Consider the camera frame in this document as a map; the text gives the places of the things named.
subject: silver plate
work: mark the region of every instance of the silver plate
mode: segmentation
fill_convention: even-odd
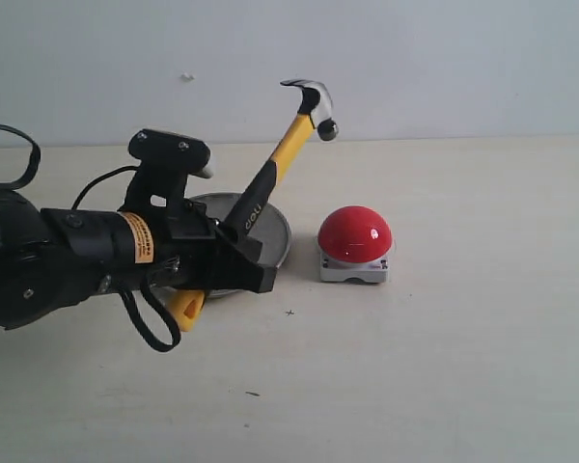
[[[240,198],[239,193],[209,193],[190,199],[204,203],[207,206],[206,215],[222,221],[227,217],[238,198]],[[249,232],[249,236],[262,242],[262,255],[259,263],[281,266],[290,251],[291,229],[290,224],[279,209],[272,204],[267,204],[255,226]],[[239,289],[221,289],[213,291],[209,297],[222,297],[235,292],[239,292]]]

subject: orange label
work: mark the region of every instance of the orange label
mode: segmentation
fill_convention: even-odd
[[[151,229],[139,215],[123,212],[121,215],[131,228],[135,241],[135,263],[152,263],[154,260],[154,241]]]

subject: beige table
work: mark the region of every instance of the beige table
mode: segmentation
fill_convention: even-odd
[[[189,193],[241,190],[271,148],[214,147]],[[25,194],[67,207],[125,162],[46,150]],[[209,304],[170,354],[115,296],[0,330],[0,461],[579,462],[579,137],[312,144],[272,202],[295,236],[275,290]],[[317,281],[345,204],[389,220],[390,284]]]

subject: hammer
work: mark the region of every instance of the hammer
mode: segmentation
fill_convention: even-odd
[[[223,221],[238,236],[247,235],[258,221],[274,188],[281,182],[291,162],[314,131],[324,142],[337,137],[339,129],[332,120],[332,98],[321,82],[291,79],[285,87],[302,91],[297,114],[270,157],[264,162]],[[207,298],[203,290],[179,290],[169,302],[168,310],[183,332],[191,331]]]

